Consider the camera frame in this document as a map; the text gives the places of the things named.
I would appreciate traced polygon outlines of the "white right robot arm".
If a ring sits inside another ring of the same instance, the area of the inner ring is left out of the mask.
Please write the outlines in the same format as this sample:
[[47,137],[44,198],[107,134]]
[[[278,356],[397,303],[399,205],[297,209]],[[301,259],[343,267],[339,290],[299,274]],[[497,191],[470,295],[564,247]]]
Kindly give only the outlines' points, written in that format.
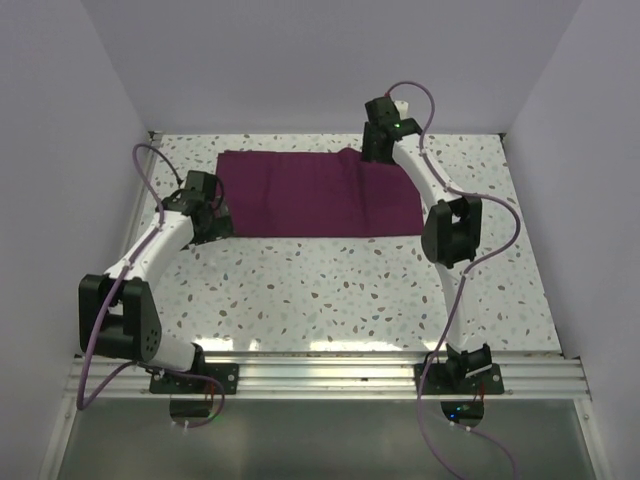
[[388,96],[365,104],[363,159],[396,164],[408,175],[426,206],[421,246],[439,275],[448,314],[445,336],[429,349],[417,371],[422,394],[462,394],[479,385],[492,368],[482,336],[470,275],[480,245],[482,200],[466,194],[445,171],[427,159],[422,130],[404,102]]

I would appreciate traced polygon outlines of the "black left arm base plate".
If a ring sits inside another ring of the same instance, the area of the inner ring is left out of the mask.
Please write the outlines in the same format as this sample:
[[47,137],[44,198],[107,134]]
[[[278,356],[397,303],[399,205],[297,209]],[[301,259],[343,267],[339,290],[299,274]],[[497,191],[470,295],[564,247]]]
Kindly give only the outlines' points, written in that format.
[[152,394],[189,395],[214,392],[235,395],[240,379],[237,363],[205,363],[198,373],[164,370],[154,373],[150,380]]

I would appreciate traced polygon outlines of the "purple cloth wrap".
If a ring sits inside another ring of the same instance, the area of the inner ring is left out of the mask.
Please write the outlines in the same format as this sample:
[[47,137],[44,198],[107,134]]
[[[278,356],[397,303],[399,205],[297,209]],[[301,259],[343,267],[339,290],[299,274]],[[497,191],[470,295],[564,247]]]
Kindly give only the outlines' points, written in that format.
[[411,236],[423,227],[421,199],[406,173],[365,162],[351,148],[225,151],[216,173],[239,237]]

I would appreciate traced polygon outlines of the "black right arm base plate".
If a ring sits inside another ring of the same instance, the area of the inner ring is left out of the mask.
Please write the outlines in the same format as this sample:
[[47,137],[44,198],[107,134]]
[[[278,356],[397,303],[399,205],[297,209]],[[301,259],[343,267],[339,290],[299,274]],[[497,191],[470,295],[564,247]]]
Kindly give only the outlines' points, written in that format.
[[416,391],[423,395],[502,395],[505,387],[500,366],[493,361],[490,347],[461,352],[446,345],[446,358],[435,358],[421,380],[430,355],[413,366]]

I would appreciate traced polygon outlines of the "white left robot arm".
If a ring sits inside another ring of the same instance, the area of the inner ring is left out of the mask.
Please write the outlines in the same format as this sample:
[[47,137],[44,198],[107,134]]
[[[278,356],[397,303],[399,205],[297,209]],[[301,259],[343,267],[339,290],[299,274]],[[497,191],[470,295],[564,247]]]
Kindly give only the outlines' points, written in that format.
[[178,253],[232,235],[222,181],[189,171],[181,188],[158,201],[148,229],[124,257],[105,273],[80,281],[83,353],[173,370],[182,390],[201,390],[208,369],[198,361],[199,348],[163,333],[153,292]]

